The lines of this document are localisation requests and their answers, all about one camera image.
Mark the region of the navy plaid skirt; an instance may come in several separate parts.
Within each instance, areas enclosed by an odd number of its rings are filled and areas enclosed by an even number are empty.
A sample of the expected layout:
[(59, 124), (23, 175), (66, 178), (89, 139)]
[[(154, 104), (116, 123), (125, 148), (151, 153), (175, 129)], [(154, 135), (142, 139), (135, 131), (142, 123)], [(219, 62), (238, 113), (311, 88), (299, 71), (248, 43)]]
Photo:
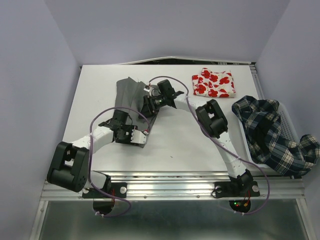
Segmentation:
[(311, 134), (298, 142), (285, 138), (279, 106), (277, 100), (246, 95), (233, 103), (231, 110), (244, 129), (253, 159), (282, 176), (302, 177), (320, 160), (320, 143)]

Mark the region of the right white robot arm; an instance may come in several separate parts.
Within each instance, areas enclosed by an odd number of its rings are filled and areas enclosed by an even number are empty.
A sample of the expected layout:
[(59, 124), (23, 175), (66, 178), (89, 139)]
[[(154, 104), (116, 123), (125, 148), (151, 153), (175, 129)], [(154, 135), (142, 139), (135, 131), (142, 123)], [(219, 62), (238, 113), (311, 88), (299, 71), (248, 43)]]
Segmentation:
[(169, 80), (160, 81), (157, 86), (144, 87), (141, 113), (145, 117), (156, 115), (160, 108), (169, 106), (193, 115), (202, 133), (216, 144), (226, 166), (230, 183), (228, 187), (235, 195), (242, 195), (252, 189), (253, 176), (238, 156), (228, 133), (228, 120), (218, 102), (200, 100), (188, 92), (175, 91)]

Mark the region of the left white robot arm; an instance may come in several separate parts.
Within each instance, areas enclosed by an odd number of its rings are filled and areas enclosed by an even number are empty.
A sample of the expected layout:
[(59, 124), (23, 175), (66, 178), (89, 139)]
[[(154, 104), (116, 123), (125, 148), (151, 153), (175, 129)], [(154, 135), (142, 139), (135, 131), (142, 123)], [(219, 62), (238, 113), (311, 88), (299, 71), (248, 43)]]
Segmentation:
[(109, 175), (98, 172), (96, 176), (100, 180), (93, 183), (93, 154), (111, 143), (144, 144), (144, 135), (135, 139), (140, 134), (130, 114), (115, 109), (112, 118), (91, 128), (88, 135), (73, 142), (58, 143), (47, 172), (47, 182), (75, 193), (88, 189), (100, 197), (113, 197), (114, 188)]

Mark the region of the red poppy floral skirt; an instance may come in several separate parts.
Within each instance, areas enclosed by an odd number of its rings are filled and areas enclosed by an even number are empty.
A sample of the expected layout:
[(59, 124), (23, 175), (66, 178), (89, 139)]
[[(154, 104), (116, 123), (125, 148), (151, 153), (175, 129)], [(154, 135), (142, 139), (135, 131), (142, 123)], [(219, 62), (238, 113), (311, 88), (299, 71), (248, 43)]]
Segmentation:
[(214, 72), (204, 67), (191, 77), (193, 94), (210, 98), (234, 98), (236, 89), (231, 71)]

